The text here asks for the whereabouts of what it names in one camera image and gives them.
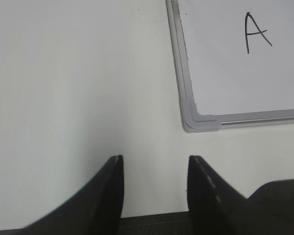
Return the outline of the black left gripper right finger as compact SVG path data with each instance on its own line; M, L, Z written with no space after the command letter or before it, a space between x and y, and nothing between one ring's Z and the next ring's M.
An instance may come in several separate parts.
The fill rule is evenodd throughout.
M247 200L201 157L190 156L187 202L195 235L248 235L240 215Z

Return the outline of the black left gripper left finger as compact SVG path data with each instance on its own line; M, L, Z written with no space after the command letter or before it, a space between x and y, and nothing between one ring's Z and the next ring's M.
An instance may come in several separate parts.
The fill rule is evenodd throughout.
M124 200L124 165L113 156L75 195L44 217L0 235L116 235Z

